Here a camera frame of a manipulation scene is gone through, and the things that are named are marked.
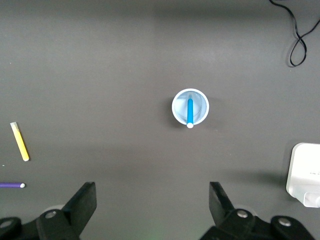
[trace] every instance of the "marker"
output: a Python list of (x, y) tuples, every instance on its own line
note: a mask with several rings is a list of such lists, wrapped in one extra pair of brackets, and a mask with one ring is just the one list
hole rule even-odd
[(188, 129), (192, 129), (194, 127), (194, 101), (192, 100), (191, 96), (188, 99), (186, 126)]
[(23, 182), (0, 182), (0, 188), (23, 189), (25, 186)]
[(22, 159), (26, 162), (29, 161), (29, 155), (24, 143), (24, 140), (22, 139), (21, 133), (19, 131), (18, 125), (16, 122), (11, 122), (10, 123), (16, 143), (18, 144), (20, 153), (22, 155)]

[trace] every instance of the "cup rim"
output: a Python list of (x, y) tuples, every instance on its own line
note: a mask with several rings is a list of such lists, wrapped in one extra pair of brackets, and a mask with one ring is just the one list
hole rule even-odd
[(175, 111), (175, 103), (176, 103), (177, 98), (178, 98), (181, 94), (183, 94), (183, 93), (185, 93), (185, 92), (195, 92), (195, 93), (198, 93), (198, 94), (201, 95), (201, 97), (203, 97), (203, 99), (204, 99), (204, 101), (205, 101), (206, 109), (205, 109), (205, 113), (204, 113), (203, 117), (202, 117), (200, 120), (198, 120), (198, 121), (196, 121), (196, 122), (193, 123), (193, 125), (197, 125), (197, 124), (201, 123), (203, 120), (206, 119), (206, 117), (207, 117), (207, 115), (208, 115), (208, 113), (209, 113), (209, 101), (208, 101), (206, 95), (205, 95), (202, 91), (199, 91), (198, 89), (195, 89), (195, 88), (186, 88), (186, 89), (183, 89), (183, 90), (181, 90), (180, 92), (178, 92), (178, 93), (175, 95), (175, 97), (174, 97), (174, 99), (173, 99), (173, 101), (172, 101), (172, 106), (171, 106), (171, 108), (172, 108), (172, 113), (173, 113), (173, 116), (175, 117), (175, 119), (177, 119), (178, 122), (180, 122), (180, 123), (183, 124), (183, 125), (187, 125), (187, 122), (186, 122), (186, 121), (182, 121), (181, 118), (176, 114), (176, 111)]

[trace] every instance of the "screw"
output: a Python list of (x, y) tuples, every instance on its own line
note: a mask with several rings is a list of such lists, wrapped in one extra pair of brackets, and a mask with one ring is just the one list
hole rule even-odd
[(0, 229), (4, 229), (6, 227), (9, 227), (12, 224), (12, 220), (4, 221), (0, 224)]
[(248, 217), (248, 213), (244, 210), (239, 210), (236, 214), (243, 219), (246, 219)]
[(288, 219), (284, 218), (284, 217), (279, 218), (278, 221), (283, 226), (286, 226), (286, 227), (290, 227), (291, 226), (291, 222)]
[(51, 218), (53, 218), (56, 214), (57, 214), (56, 211), (50, 211), (50, 212), (48, 212), (44, 217), (45, 217), (46, 219), (51, 219)]

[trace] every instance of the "black wire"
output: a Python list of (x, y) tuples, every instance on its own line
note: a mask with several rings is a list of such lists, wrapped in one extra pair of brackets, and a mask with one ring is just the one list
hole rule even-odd
[[(293, 20), (293, 24), (294, 24), (294, 29), (295, 29), (295, 34), (297, 36), (297, 40), (296, 40), (296, 42), (295, 42), (295, 44), (294, 44), (294, 46), (293, 46), (293, 48), (291, 50), (290, 59), (289, 60), (290, 60), (290, 63), (292, 65), (292, 67), (297, 67), (297, 66), (301, 65), (306, 60), (306, 57), (307, 57), (307, 45), (306, 45), (305, 41), (302, 38), (305, 37), (306, 35), (312, 33), (316, 29), (316, 27), (320, 23), (320, 19), (316, 22), (316, 24), (314, 25), (314, 27), (310, 31), (306, 32), (303, 35), (300, 35), (299, 32), (298, 32), (297, 20), (296, 20), (295, 15), (293, 14), (293, 12), (288, 7), (286, 7), (284, 5), (281, 5), (281, 4), (278, 4), (278, 3), (275, 3), (273, 0), (269, 0), (269, 2), (272, 3), (275, 6), (278, 6), (278, 7), (281, 7), (283, 9), (287, 10), (287, 12), (290, 14), (290, 17)], [(304, 56), (303, 56), (303, 59), (302, 59), (301, 62), (299, 62), (298, 64), (294, 64), (292, 62), (292, 54), (293, 54), (294, 50), (296, 49), (296, 46), (298, 45), (298, 43), (301, 43), (301, 45), (303, 46)]]

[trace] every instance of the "yellow marker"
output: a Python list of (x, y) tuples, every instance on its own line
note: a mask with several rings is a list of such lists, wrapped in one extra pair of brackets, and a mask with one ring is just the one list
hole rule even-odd
[(22, 159), (24, 161), (29, 161), (29, 155), (27, 153), (27, 149), (26, 149), (26, 146), (25, 146), (24, 141), (22, 139), (22, 136), (20, 134), (20, 131), (19, 131), (17, 123), (16, 122), (11, 122), (10, 125), (11, 125), (11, 128), (12, 128), (16, 143), (18, 144), (20, 153), (22, 155)]

